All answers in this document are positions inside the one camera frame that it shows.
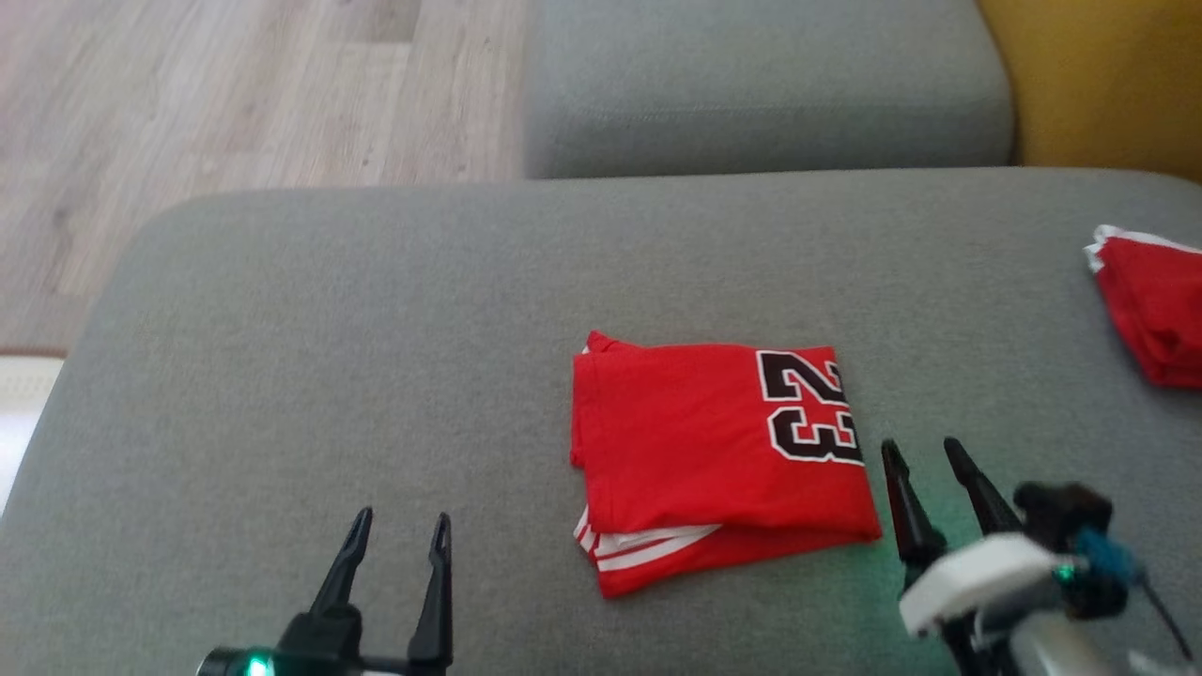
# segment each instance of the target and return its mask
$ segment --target white robot part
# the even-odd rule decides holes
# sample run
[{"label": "white robot part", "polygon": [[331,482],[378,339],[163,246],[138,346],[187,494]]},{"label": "white robot part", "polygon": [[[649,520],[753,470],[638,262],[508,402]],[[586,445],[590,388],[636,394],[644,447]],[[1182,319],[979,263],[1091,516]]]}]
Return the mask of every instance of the white robot part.
[{"label": "white robot part", "polygon": [[1072,559],[1059,557],[1022,533],[994,533],[945,555],[904,594],[898,604],[911,636],[934,630],[982,605],[1046,579]]}]

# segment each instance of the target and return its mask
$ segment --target white rug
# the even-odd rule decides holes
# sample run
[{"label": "white rug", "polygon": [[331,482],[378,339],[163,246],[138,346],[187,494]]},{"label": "white rug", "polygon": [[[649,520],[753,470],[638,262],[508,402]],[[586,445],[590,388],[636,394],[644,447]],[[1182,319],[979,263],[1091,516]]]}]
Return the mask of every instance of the white rug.
[{"label": "white rug", "polygon": [[0,516],[61,368],[55,357],[0,355]]}]

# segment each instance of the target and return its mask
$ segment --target red jersey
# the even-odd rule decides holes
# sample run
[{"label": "red jersey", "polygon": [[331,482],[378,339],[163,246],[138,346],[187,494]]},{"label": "red jersey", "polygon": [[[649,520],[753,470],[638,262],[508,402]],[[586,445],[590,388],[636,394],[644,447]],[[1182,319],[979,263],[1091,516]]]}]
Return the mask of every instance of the red jersey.
[{"label": "red jersey", "polygon": [[831,348],[594,332],[575,375],[571,458],[589,503],[576,538],[605,595],[880,536]]}]

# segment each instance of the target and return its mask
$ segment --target white stripe trim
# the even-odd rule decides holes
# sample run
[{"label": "white stripe trim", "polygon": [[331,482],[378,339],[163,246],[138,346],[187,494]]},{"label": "white stripe trim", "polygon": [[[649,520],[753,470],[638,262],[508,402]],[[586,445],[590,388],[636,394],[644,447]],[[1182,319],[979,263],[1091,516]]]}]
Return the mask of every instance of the white stripe trim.
[{"label": "white stripe trim", "polygon": [[572,538],[577,540],[581,539],[581,533],[584,532],[584,527],[589,524],[589,508],[584,505],[584,514],[581,515],[581,520],[576,523],[576,529],[572,530]]},{"label": "white stripe trim", "polygon": [[591,552],[593,545],[596,544],[596,541],[597,541],[597,534],[593,532],[593,528],[591,527],[585,528],[584,538],[581,540],[581,547],[583,547],[585,552]]},{"label": "white stripe trim", "polygon": [[691,535],[708,535],[716,526],[683,526],[680,528],[651,528],[637,533],[602,533],[597,544],[597,556],[612,556],[627,550],[641,547],[657,540],[671,540],[672,538],[688,538]]},{"label": "white stripe trim", "polygon": [[1094,229],[1094,243],[1085,247],[1085,259],[1089,261],[1089,271],[1094,274],[1097,274],[1097,271],[1106,267],[1105,263],[1102,263],[1100,254],[1102,251],[1102,247],[1106,245],[1106,241],[1115,237],[1130,239],[1132,242],[1142,242],[1144,244],[1168,247],[1170,249],[1177,249],[1178,251],[1185,251],[1188,254],[1202,254],[1202,249],[1178,244],[1172,239],[1165,239],[1164,237],[1148,235],[1147,232],[1132,232],[1113,225],[1099,225]]},{"label": "white stripe trim", "polygon": [[645,563],[661,559],[666,556],[674,555],[676,552],[696,544],[702,538],[706,538],[714,530],[718,530],[718,526],[709,527],[709,530],[704,533],[697,533],[695,535],[688,535],[684,538],[672,538],[671,540],[665,540],[657,545],[651,545],[649,547],[631,552],[629,555],[621,555],[600,559],[597,561],[597,570],[601,573],[608,573],[613,570],[625,570],[627,568],[635,568],[637,565],[643,565]]}]

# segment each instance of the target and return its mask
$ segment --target yellow cushion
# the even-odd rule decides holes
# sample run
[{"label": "yellow cushion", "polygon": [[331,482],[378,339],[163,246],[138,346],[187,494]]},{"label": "yellow cushion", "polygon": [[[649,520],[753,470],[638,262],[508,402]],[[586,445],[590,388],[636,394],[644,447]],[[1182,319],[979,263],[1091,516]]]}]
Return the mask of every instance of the yellow cushion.
[{"label": "yellow cushion", "polygon": [[1202,0],[978,0],[1010,71],[1016,161],[1202,183]]}]

